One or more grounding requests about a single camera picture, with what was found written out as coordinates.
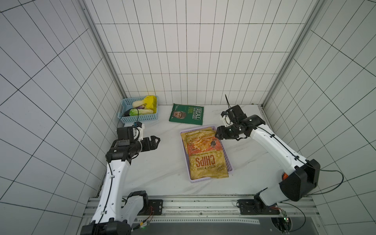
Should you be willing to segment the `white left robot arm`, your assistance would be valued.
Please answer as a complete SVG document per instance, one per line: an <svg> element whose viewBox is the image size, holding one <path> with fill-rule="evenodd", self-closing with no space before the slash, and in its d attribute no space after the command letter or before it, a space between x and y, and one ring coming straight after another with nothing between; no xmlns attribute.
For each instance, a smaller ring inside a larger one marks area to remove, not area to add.
<svg viewBox="0 0 376 235"><path fill-rule="evenodd" d="M146 191L132 192L123 198L128 170L141 152L158 148L160 138L144 137L145 125L139 121L117 129L117 139L105 158L107 169L99 205L89 225L81 228L82 235L130 235L139 213L151 208Z"/></svg>

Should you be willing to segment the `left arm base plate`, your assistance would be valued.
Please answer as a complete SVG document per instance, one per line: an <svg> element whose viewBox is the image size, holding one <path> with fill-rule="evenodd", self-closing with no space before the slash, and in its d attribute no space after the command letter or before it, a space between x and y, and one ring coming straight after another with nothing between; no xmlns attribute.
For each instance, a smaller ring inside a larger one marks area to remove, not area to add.
<svg viewBox="0 0 376 235"><path fill-rule="evenodd" d="M148 200L147 204L143 206L138 215L161 215L163 202L164 201L161 199Z"/></svg>

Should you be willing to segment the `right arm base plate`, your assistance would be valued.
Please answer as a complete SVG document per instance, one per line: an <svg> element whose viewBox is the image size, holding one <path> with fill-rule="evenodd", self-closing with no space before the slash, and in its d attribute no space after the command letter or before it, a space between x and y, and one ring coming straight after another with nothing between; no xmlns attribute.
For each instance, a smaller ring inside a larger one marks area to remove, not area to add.
<svg viewBox="0 0 376 235"><path fill-rule="evenodd" d="M262 202L254 199L239 199L236 206L241 215L279 215L278 209L272 209Z"/></svg>

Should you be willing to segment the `green REAL chips bag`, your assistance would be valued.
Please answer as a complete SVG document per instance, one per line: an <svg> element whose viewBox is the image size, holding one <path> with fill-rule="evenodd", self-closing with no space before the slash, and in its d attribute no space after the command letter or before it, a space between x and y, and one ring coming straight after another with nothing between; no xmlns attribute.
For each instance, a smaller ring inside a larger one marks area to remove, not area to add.
<svg viewBox="0 0 376 235"><path fill-rule="evenodd" d="M170 122L202 125L204 116L204 107L173 104L169 117Z"/></svg>

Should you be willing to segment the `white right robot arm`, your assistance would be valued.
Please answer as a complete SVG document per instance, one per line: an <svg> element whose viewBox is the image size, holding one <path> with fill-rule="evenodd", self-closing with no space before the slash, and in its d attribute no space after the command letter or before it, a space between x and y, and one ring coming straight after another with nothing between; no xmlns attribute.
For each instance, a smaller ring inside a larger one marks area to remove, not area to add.
<svg viewBox="0 0 376 235"><path fill-rule="evenodd" d="M258 142L283 169L285 178L254 197L259 207L270 207L279 202L299 201L317 187L320 164L307 160L279 138L258 115L247 116L239 105L221 113L222 126L216 130L219 140L251 138Z"/></svg>

